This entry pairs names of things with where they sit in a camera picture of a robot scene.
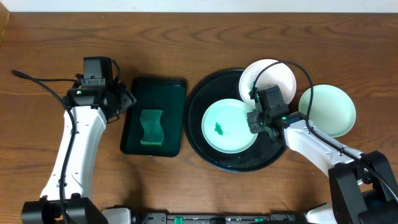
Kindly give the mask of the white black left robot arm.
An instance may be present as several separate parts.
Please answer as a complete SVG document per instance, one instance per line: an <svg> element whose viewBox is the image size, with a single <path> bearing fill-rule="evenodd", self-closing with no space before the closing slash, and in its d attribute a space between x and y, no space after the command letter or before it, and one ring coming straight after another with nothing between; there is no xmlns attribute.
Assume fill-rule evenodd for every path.
<svg viewBox="0 0 398 224"><path fill-rule="evenodd" d="M26 202L23 223L132 223L130 209L100 211L92 202L98 146L109 119L135 103L118 79L81 78L59 99L65 109L63 136L51 176L38 201Z"/></svg>

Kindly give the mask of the mint green plate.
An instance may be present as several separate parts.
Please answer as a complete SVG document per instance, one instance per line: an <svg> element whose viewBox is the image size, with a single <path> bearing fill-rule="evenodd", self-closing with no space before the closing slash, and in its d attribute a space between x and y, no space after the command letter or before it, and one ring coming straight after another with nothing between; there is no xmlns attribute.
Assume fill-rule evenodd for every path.
<svg viewBox="0 0 398 224"><path fill-rule="evenodd" d="M236 99L214 102L205 111L201 130L206 142L218 152L235 154L254 144L257 134L250 132L247 114L250 106Z"/></svg>
<svg viewBox="0 0 398 224"><path fill-rule="evenodd" d="M332 85L313 87L309 120L333 138L347 134L355 124L356 108L343 90Z"/></svg>

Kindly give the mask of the green sponge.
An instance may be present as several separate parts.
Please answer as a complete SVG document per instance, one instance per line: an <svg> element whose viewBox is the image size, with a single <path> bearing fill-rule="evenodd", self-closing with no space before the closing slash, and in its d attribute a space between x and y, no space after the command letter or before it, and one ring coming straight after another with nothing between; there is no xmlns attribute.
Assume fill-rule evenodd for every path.
<svg viewBox="0 0 398 224"><path fill-rule="evenodd" d="M140 122L144 129L141 144L145 146L161 146L164 131L161 126L162 110L142 110Z"/></svg>

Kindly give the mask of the mint green plate front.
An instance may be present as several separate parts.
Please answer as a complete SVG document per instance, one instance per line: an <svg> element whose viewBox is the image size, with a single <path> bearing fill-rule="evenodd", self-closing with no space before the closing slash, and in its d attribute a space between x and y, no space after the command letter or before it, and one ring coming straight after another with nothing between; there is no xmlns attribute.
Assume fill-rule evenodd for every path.
<svg viewBox="0 0 398 224"><path fill-rule="evenodd" d="M206 142L218 152L235 154L254 144L257 134L250 132L247 114L250 106L236 99L214 102L205 111L201 130Z"/></svg>

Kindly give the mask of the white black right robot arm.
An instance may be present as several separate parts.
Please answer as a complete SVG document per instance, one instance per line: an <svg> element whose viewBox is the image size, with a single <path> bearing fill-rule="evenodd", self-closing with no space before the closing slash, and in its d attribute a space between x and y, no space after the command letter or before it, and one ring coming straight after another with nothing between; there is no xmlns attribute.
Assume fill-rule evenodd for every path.
<svg viewBox="0 0 398 224"><path fill-rule="evenodd" d="M397 223L397 182L387 157L363 153L320 131L287 106L247 113L252 133L266 132L306 157L327 177L331 203L305 212L308 223Z"/></svg>

